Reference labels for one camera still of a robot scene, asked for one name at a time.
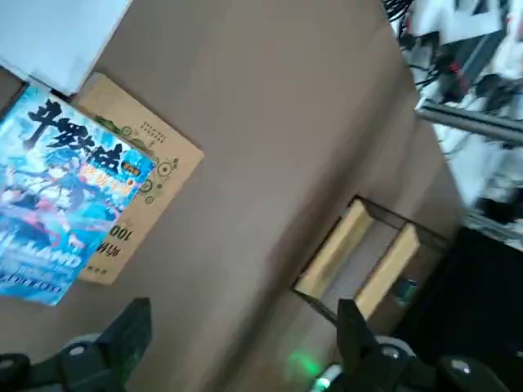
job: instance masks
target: anime character illustration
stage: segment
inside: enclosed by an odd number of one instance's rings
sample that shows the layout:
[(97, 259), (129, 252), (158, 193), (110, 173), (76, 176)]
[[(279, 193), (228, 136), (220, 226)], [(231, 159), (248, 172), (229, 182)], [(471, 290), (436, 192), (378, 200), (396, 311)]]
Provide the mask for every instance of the anime character illustration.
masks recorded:
[(55, 305), (154, 163), (33, 86), (0, 122), (0, 144), (0, 294)]
[(39, 172), (6, 168), (6, 187), (0, 190), (0, 203), (11, 205), (11, 211), (18, 211), (17, 217), (9, 221), (20, 227), (21, 235), (45, 246), (57, 246), (60, 235), (46, 227), (41, 216), (52, 214), (59, 221), (67, 235), (67, 242), (75, 248), (84, 248), (68, 221), (68, 213), (81, 208), (89, 200), (105, 200), (106, 219), (99, 219), (97, 225), (84, 229), (107, 230), (120, 210), (110, 201), (110, 196), (98, 186), (89, 185), (80, 175), (82, 164), (78, 153), (72, 149), (57, 149), (45, 157), (46, 169)]

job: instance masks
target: comic book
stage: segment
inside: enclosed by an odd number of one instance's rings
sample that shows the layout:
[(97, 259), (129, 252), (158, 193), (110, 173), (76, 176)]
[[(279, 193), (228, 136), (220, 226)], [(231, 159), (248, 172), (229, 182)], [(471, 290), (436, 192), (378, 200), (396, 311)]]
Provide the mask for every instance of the comic book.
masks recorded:
[(0, 122), (0, 294), (55, 305), (153, 161), (29, 86)]

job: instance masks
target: book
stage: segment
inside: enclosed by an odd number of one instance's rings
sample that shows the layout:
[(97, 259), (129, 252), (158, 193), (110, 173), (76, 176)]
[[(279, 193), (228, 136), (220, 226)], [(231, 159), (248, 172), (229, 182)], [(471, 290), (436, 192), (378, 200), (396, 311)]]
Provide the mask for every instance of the book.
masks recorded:
[(145, 151), (157, 165), (80, 274), (90, 282), (111, 284), (190, 178), (203, 153), (101, 73), (87, 80), (73, 105)]
[(55, 305), (154, 169), (29, 86), (0, 122), (0, 295)]

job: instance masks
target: cable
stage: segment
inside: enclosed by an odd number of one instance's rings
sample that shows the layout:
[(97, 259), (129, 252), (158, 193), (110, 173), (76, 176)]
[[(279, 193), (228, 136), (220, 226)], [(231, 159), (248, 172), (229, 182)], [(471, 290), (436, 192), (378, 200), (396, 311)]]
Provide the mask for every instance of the cable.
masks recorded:
[(448, 157), (450, 155), (454, 155), (461, 152), (467, 146), (467, 143), (470, 140), (471, 136), (471, 133), (467, 133), (458, 143), (456, 143), (456, 145), (450, 151), (444, 153), (444, 156)]
[(413, 3), (413, 0), (382, 0), (390, 22), (403, 17)]

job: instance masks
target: black cable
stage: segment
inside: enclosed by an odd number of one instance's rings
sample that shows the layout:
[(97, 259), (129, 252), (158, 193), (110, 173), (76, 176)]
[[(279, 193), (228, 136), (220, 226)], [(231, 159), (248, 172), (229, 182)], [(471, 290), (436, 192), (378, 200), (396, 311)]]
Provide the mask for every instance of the black cable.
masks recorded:
[(382, 2), (387, 18), (392, 22), (401, 18), (409, 10), (413, 0), (382, 0)]
[(416, 65), (416, 64), (409, 64), (409, 68), (419, 69), (420, 71), (425, 71), (427, 73), (431, 72), (431, 69), (429, 69), (427, 67), (422, 67), (421, 65)]

